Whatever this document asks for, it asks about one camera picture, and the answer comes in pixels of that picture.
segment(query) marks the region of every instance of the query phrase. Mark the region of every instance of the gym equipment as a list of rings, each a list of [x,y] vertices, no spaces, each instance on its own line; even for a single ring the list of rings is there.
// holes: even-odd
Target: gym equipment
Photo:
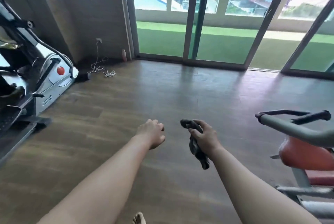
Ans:
[[[78,76],[71,60],[32,32],[34,23],[22,20],[0,0],[0,163],[28,136],[51,119],[38,115]]]
[[[181,125],[186,129],[192,128],[196,129],[200,133],[203,133],[202,128],[193,120],[182,119]],[[210,167],[209,159],[207,155],[204,154],[203,151],[199,148],[197,140],[192,135],[190,135],[189,148],[191,153],[200,161],[202,168],[207,170]]]
[[[294,115],[285,121],[273,115]],[[276,189],[303,206],[319,219],[334,219],[334,203],[304,201],[300,196],[334,199],[334,129],[315,131],[302,125],[316,120],[330,120],[324,110],[310,113],[293,110],[275,110],[255,115],[259,122],[285,133],[287,137],[273,159],[281,159],[291,167],[299,187],[276,186]]]

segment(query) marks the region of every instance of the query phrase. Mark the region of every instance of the person's left hand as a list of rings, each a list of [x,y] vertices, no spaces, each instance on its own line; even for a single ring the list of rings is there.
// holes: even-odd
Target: person's left hand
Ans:
[[[136,137],[148,142],[150,149],[155,149],[165,141],[164,125],[155,120],[147,120],[145,124],[138,127]]]

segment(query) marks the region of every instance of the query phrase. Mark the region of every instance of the concrete railing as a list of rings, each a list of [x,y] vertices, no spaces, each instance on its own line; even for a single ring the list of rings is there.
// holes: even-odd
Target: concrete railing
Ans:
[[[280,17],[280,13],[286,5],[287,0],[282,0],[278,6],[269,30],[287,31],[287,32],[307,32],[313,23],[313,19],[307,18],[285,18]],[[263,17],[245,16],[237,14],[226,14],[229,0],[218,0],[215,13],[206,13],[204,18],[205,26],[242,28],[242,29],[259,29]],[[177,23],[186,24],[187,12],[175,11],[172,9],[172,0],[166,0],[166,10],[146,10],[136,9],[137,21],[160,22],[160,23]],[[334,34],[334,21],[326,21],[320,28],[321,34]]]

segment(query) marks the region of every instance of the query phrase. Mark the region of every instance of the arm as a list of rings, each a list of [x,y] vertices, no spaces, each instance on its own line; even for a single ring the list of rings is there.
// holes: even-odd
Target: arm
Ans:
[[[139,166],[149,149],[164,140],[163,124],[148,120],[109,160],[78,184],[38,224],[112,224],[129,196]]]
[[[201,125],[203,134],[189,131],[213,161],[243,224],[320,224],[302,206],[258,178],[224,149],[210,125],[201,120],[195,122]]]

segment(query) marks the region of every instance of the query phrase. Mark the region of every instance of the red padded cushion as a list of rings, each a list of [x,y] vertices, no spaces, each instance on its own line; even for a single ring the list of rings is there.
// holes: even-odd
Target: red padded cushion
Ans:
[[[313,146],[289,137],[280,146],[278,155],[289,167],[313,171],[334,171],[334,158],[323,147]]]
[[[334,171],[305,170],[305,172],[313,186],[334,186]]]

